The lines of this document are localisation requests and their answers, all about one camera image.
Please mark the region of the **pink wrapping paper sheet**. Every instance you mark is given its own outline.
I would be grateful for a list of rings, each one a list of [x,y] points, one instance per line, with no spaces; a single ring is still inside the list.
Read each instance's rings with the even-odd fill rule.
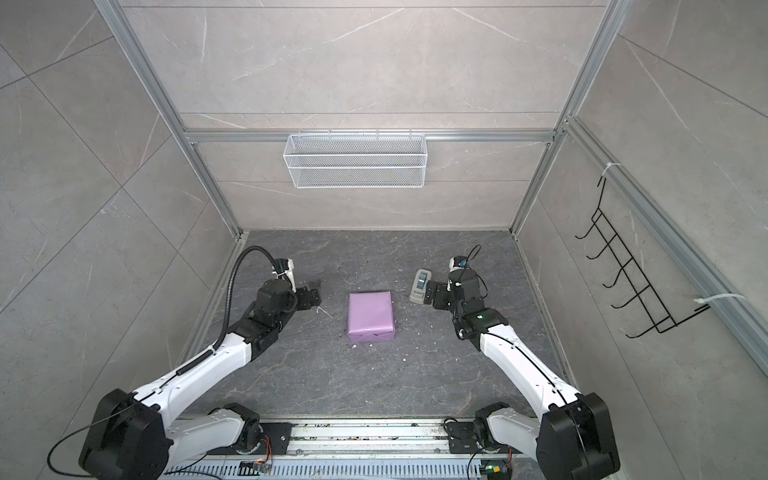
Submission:
[[[395,338],[393,303],[389,291],[351,293],[347,336],[352,342],[383,342]]]

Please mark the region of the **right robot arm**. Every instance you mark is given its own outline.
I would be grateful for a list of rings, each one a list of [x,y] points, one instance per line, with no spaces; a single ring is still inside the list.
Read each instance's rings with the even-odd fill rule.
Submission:
[[[479,451],[502,449],[535,460],[547,479],[604,479],[621,468],[607,404],[560,378],[523,342],[510,322],[486,306],[484,280],[455,257],[448,279],[416,273],[410,299],[451,316],[457,338],[492,360],[533,411],[525,416],[505,403],[477,411],[473,429]]]

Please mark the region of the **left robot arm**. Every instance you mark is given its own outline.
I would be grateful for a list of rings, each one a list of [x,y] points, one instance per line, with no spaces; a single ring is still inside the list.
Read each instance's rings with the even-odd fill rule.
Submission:
[[[255,412],[235,404],[208,417],[183,420],[199,397],[274,344],[292,316],[319,306],[320,285],[292,288],[272,279],[258,290],[220,345],[126,392],[114,389],[97,404],[78,464],[97,479],[157,479],[170,466],[208,450],[250,439]]]

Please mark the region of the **white tape dispenser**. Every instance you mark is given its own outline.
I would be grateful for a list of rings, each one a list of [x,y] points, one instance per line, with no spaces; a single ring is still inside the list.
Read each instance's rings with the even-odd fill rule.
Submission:
[[[428,282],[431,280],[431,272],[426,269],[418,269],[409,294],[409,300],[416,304],[423,304],[426,299]]]

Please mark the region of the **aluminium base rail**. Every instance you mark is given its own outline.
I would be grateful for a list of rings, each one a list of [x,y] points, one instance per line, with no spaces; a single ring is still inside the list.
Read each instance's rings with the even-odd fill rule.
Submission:
[[[147,410],[95,429],[80,463],[100,479],[157,479],[169,467],[221,448],[380,459],[511,452],[536,460],[547,479],[602,479],[620,468],[610,415],[589,402],[551,408],[539,419],[495,405],[477,412],[473,422],[301,420],[266,426],[251,412],[229,408],[165,427],[156,411]]]

